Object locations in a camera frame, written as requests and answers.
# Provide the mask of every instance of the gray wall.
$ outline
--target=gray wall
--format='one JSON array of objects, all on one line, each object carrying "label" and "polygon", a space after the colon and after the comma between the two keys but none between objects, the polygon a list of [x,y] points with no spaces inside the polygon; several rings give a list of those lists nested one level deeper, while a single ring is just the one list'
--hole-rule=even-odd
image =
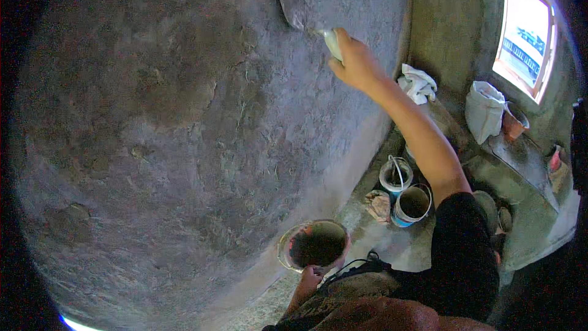
[{"label": "gray wall", "polygon": [[545,153],[555,142],[567,147],[571,104],[580,91],[565,23],[557,13],[556,59],[548,89],[537,105],[492,71],[503,6],[504,0],[413,0],[409,63],[437,81],[439,99],[458,121],[465,121],[465,97],[472,81],[486,80],[524,109],[531,123],[528,135]]}]

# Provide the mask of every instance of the window frame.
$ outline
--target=window frame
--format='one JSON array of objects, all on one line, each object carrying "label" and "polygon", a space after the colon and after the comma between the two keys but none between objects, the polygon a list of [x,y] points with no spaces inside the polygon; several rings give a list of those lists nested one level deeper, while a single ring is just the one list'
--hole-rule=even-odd
[{"label": "window frame", "polygon": [[[556,47],[556,34],[557,34],[557,26],[555,24],[555,13],[554,8],[552,5],[549,4],[547,0],[539,0],[548,8],[548,37],[545,40],[545,50],[543,51],[543,61],[540,64],[539,74],[537,75],[537,80],[535,81],[534,87],[531,87],[526,82],[522,81],[521,83],[525,86],[525,90],[522,90],[521,87],[518,85],[514,85],[517,89],[524,91],[531,99],[533,99],[537,104],[540,103],[543,94],[545,93],[545,89],[547,88],[549,74],[551,73],[551,69],[553,66],[553,60],[555,59],[555,47]],[[508,0],[504,0],[504,15],[502,20],[502,28],[500,30],[500,42],[498,45],[498,50],[496,51],[496,62],[503,63],[500,60],[500,54],[502,52],[503,43],[504,43],[504,33],[506,32],[506,21],[508,18]]]}]

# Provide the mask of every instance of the white cloth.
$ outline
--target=white cloth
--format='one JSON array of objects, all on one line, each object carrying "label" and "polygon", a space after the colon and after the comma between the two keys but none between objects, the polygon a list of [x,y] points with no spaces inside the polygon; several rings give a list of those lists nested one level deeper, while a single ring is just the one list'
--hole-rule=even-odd
[{"label": "white cloth", "polygon": [[427,98],[435,101],[437,83],[430,75],[422,70],[414,69],[408,64],[402,64],[402,74],[404,76],[398,78],[398,85],[416,105],[424,104],[427,102]]}]

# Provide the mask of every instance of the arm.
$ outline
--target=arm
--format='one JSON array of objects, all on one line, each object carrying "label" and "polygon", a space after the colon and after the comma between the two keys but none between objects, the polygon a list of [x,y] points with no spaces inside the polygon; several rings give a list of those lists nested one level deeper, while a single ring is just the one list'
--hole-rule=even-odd
[{"label": "arm", "polygon": [[430,118],[386,76],[368,47],[335,29],[343,63],[329,66],[339,79],[366,93],[386,110],[400,129],[424,177],[433,190],[435,206],[457,192],[471,193],[455,151]]},{"label": "arm", "polygon": [[298,286],[294,291],[294,295],[290,300],[290,305],[288,305],[288,309],[286,309],[284,316],[292,314],[301,305],[303,305],[305,301],[309,300],[310,297],[316,292],[316,287],[320,284],[322,279],[323,275],[318,273],[315,274],[314,268],[312,266],[305,268],[304,271],[302,271],[302,278],[300,279],[300,283],[298,283]]}]

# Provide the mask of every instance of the trowel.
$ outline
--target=trowel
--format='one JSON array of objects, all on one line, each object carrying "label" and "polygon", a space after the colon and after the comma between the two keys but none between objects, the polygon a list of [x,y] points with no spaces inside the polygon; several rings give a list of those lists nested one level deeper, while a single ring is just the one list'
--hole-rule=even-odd
[{"label": "trowel", "polygon": [[341,51],[337,43],[337,35],[332,29],[326,29],[323,21],[316,18],[305,0],[280,0],[284,16],[290,24],[300,31],[322,36],[329,48],[331,55],[343,61]]}]

